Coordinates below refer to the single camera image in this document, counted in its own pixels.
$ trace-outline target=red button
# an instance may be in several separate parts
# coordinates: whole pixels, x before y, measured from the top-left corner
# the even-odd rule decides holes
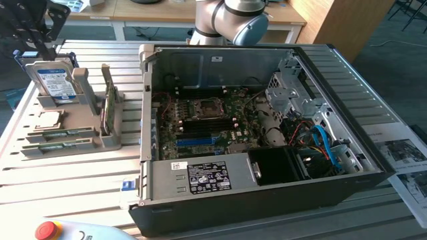
[[[35,238],[37,240],[49,240],[55,237],[59,227],[53,222],[45,221],[41,223],[35,231]]]

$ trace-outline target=hard disk label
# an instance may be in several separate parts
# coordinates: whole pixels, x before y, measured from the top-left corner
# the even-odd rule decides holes
[[[212,193],[232,189],[224,161],[187,166],[189,192],[192,194]]]
[[[72,102],[76,98],[73,84],[65,80],[67,72],[64,69],[41,69],[37,70],[39,76],[52,97],[59,100]]]

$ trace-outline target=chair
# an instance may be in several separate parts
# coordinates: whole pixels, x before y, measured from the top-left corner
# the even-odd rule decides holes
[[[398,3],[400,4],[399,9],[398,9],[398,10],[394,12],[394,14],[390,16],[388,20],[392,19],[392,17],[396,15],[396,13],[398,13],[399,11],[403,11],[403,8],[406,8],[404,11],[403,11],[403,13],[411,17],[411,18],[408,19],[408,21],[407,21],[407,23],[406,23],[402,31],[406,30],[406,28],[408,27],[408,25],[411,24],[411,22],[412,22],[414,19],[426,20],[424,18],[416,18],[416,15],[420,13],[423,7],[426,6],[427,0],[416,0],[416,1],[420,3],[420,6],[419,6],[419,8],[416,9],[416,11],[415,11],[415,13],[414,13],[412,15],[410,15],[407,12],[408,12],[408,9],[410,9],[410,6],[411,6],[414,0],[404,0],[404,1],[395,0],[392,6],[391,6],[391,8],[390,8],[388,13],[391,12],[394,6],[395,6]]]

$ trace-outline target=slotted aluminum table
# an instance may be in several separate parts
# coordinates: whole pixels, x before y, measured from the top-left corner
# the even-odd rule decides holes
[[[105,89],[101,64],[111,66],[113,83],[124,92],[123,148],[60,159],[11,161],[8,146],[20,137],[20,128],[31,121],[28,106],[35,104],[39,93],[35,85],[29,84],[0,139],[3,219],[31,213],[40,217],[115,226],[143,239],[127,210],[119,207],[121,181],[137,176],[140,171],[139,155],[135,153],[140,148],[143,78],[139,46],[143,43],[148,42],[68,40],[57,47],[60,53],[76,53],[80,67],[88,68],[88,81],[95,91]],[[300,46],[359,123],[368,125],[399,122],[399,117],[366,86],[336,51],[325,45]],[[390,240],[427,238],[427,230],[420,228],[388,182],[383,182],[374,189],[352,195],[336,207],[187,232],[168,239],[183,237]]]

